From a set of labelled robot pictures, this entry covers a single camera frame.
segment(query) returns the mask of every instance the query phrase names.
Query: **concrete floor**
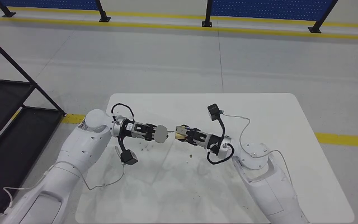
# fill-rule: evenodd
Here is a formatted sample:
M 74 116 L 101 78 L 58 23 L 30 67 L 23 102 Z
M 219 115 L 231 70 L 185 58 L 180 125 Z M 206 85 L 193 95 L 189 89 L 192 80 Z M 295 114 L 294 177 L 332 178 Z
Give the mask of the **concrete floor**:
M 71 114 L 106 109 L 118 92 L 291 92 L 315 132 L 358 135 L 358 41 L 10 22 L 0 31 L 1 47 Z M 0 68 L 1 79 L 23 80 L 2 57 Z M 50 106 L 38 93 L 26 104 Z M 25 185 L 74 127 L 59 127 Z M 358 149 L 322 148 L 357 215 Z M 75 223 L 81 185 L 66 223 Z

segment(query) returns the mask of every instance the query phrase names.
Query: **yellow stripe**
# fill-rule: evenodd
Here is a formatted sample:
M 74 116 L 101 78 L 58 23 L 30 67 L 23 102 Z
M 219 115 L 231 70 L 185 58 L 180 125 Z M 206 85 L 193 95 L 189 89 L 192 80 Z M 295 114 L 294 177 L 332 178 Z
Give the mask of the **yellow stripe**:
M 67 116 L 65 116 L 61 123 L 63 124 L 79 124 L 82 122 L 82 120 L 84 119 L 84 115 L 81 114 L 67 114 Z
M 88 14 L 97 15 L 97 11 L 91 10 L 62 10 L 53 8 L 26 8 L 26 7 L 9 7 L 11 11 L 32 11 L 32 12 L 52 12 L 52 13 L 69 13 L 69 14 Z M 173 15 L 173 14 L 158 14 L 158 13 L 137 13 L 137 12 L 107 12 L 111 16 L 136 16 L 136 17 L 157 17 L 157 18 L 180 18 L 187 20 L 204 20 L 205 16 L 196 15 Z M 219 21 L 239 21 L 239 22 L 261 22 L 272 24 L 297 24 L 312 26 L 314 21 L 303 20 L 278 20 L 271 18 L 245 18 L 245 17 L 226 17 L 226 16 L 211 16 L 212 20 Z M 341 27 L 358 27 L 358 24 L 340 23 L 340 22 L 325 22 L 323 26 L 341 26 Z
M 208 31 L 208 32 L 232 32 L 241 34 L 262 34 L 262 35 L 282 35 L 282 36 L 301 36 L 308 38 L 335 38 L 335 39 L 353 39 L 358 40 L 358 35 L 353 34 L 311 34 L 307 32 L 283 31 L 283 30 L 256 30 L 256 29 L 240 29 L 226 27 L 201 27 L 201 26 L 185 26 L 185 25 L 169 25 L 169 24 L 140 24 L 128 22 L 97 22 L 97 21 L 72 21 L 72 20 L 45 20 L 36 18 L 0 18 L 0 21 L 11 22 L 37 22 L 43 24 L 65 24 L 65 25 L 85 25 L 85 26 L 110 26 L 110 27 L 137 27 L 137 28 L 153 28 L 153 29 L 171 29 L 171 30 L 192 30 L 192 31 Z
M 341 144 L 345 146 L 358 146 L 358 136 L 344 136 L 336 134 L 316 133 L 315 136 L 321 144 Z
M 17 111 L 11 119 L 14 119 L 19 111 Z M 84 119 L 82 114 L 68 114 L 61 121 L 63 124 L 79 124 Z M 315 136 L 321 144 L 339 144 L 345 146 L 358 146 L 358 136 L 346 136 L 327 133 L 315 133 Z

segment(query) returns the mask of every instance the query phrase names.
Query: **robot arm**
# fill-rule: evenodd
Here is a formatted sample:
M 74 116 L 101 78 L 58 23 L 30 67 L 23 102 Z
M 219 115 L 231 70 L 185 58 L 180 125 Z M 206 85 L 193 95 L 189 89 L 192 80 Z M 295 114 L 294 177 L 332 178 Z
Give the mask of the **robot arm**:
M 208 109 L 212 120 L 219 119 L 220 110 L 217 105 L 209 106 Z M 272 224 L 309 223 L 300 208 L 292 184 L 264 144 L 244 144 L 241 148 L 240 143 L 237 150 L 234 150 L 230 137 L 220 138 L 186 125 L 176 127 L 176 139 L 203 147 L 208 151 L 208 160 L 210 153 L 217 155 L 222 161 L 232 158 L 251 197 Z M 246 175 L 250 170 L 263 171 L 265 166 L 268 166 L 268 170 L 256 178 L 250 179 Z
M 123 144 L 125 137 L 144 138 L 163 143 L 168 132 L 164 126 L 143 124 L 123 116 L 108 116 L 102 110 L 90 111 L 62 145 L 56 163 L 36 187 L 27 192 L 6 214 L 6 224 L 62 223 L 70 194 L 78 180 L 101 157 L 111 137 L 118 138 L 121 162 L 138 162 L 134 152 Z

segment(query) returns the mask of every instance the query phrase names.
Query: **blue panel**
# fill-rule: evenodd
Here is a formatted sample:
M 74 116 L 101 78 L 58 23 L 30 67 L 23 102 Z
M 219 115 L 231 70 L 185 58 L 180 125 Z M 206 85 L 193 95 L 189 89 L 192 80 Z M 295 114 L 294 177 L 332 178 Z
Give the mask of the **blue panel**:
M 95 0 L 0 0 L 5 6 L 98 10 Z
M 332 0 L 213 0 L 213 16 L 319 20 Z

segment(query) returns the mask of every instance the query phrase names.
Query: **table surface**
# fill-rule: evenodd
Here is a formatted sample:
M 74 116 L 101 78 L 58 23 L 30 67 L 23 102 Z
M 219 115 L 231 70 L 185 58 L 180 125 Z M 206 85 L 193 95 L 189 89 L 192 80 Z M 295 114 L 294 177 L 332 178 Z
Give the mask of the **table surface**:
M 246 116 L 251 124 L 243 142 L 265 143 L 280 150 L 288 163 L 299 203 L 310 222 L 349 223 L 353 211 L 296 99 L 292 94 L 114 94 L 107 113 L 121 102 L 136 121 L 168 130 L 187 124 L 221 135 L 207 106 L 228 115 Z M 126 108 L 117 112 L 129 116 Z M 223 116 L 226 134 L 237 138 L 246 121 Z M 80 223 L 268 223 L 255 205 L 231 161 L 210 165 L 201 147 L 174 140 L 164 144 L 126 139 L 139 162 L 125 166 L 117 183 L 91 192 L 83 188 L 76 212 Z M 90 168 L 92 185 L 116 180 L 123 171 L 112 139 Z M 284 168 L 279 155 L 277 162 Z

